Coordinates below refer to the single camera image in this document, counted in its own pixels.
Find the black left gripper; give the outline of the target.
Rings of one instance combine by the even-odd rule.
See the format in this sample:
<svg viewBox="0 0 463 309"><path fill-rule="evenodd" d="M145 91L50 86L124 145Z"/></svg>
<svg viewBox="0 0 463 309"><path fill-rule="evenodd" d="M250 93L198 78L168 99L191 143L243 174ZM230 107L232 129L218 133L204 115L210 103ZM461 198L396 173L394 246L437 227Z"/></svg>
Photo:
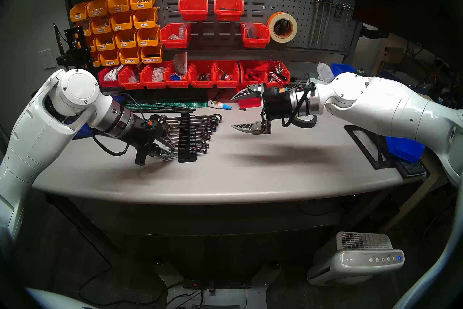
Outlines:
<svg viewBox="0 0 463 309"><path fill-rule="evenodd" d="M135 114L131 114L128 126L128 146L136 150L135 164L144 166L147 156L155 157L161 161L178 158L177 148L169 133L166 133L161 124L156 120L143 120ZM155 142L158 141L165 148L161 148Z"/></svg>

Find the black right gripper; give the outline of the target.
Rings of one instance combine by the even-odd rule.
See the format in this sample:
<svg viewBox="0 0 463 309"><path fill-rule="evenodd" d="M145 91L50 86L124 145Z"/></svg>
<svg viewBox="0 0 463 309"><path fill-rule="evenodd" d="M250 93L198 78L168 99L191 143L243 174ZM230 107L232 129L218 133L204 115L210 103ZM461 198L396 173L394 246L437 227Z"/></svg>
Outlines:
<svg viewBox="0 0 463 309"><path fill-rule="evenodd" d="M261 121L231 125L233 129L251 135L261 135L271 134L271 121L275 119L282 119L284 127L295 124L296 116L292 115L298 104L296 89L279 88L277 86L267 87L263 82L248 85L237 92L230 100L247 100L251 98L261 98L263 105Z"/></svg>

